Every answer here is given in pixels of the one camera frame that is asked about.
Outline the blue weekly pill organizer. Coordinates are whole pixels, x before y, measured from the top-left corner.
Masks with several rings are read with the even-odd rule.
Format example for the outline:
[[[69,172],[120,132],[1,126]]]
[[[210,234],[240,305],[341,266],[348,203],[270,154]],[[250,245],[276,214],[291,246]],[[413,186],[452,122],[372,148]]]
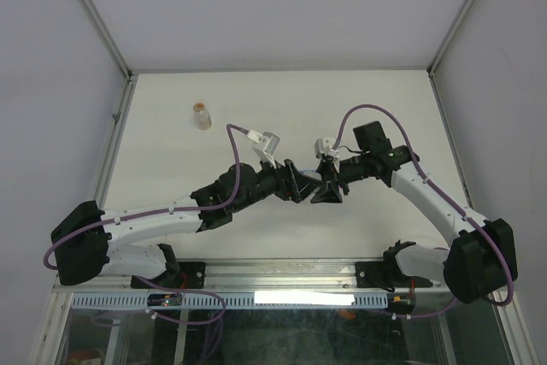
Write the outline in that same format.
[[[319,179],[321,177],[321,175],[317,173],[314,169],[302,169],[301,173],[310,178]]]

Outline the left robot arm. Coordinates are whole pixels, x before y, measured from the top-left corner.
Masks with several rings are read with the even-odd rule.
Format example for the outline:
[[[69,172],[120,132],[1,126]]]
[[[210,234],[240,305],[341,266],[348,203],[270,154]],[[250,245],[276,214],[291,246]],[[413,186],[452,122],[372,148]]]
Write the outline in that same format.
[[[200,233],[232,222],[234,214],[267,197],[300,203],[321,181],[294,163],[262,163],[256,171],[232,165],[212,184],[159,209],[110,210],[96,201],[79,204],[52,231],[56,271],[64,286],[83,284],[99,275],[131,275],[171,286],[179,277],[173,248],[139,242],[175,233]]]

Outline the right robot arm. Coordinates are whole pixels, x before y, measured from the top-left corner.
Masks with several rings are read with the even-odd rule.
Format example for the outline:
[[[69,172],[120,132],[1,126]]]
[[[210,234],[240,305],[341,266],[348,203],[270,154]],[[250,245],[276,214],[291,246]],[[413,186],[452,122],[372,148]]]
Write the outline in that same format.
[[[421,168],[407,145],[393,147],[377,121],[355,128],[359,150],[340,160],[331,138],[315,142],[321,187],[312,203],[340,203],[350,184],[367,178],[381,180],[407,198],[438,230],[445,247],[427,248],[415,241],[397,241],[382,256],[380,268],[367,279],[387,291],[414,277],[448,286],[462,303],[487,297],[518,278],[515,240],[503,219],[489,220],[453,200]]]

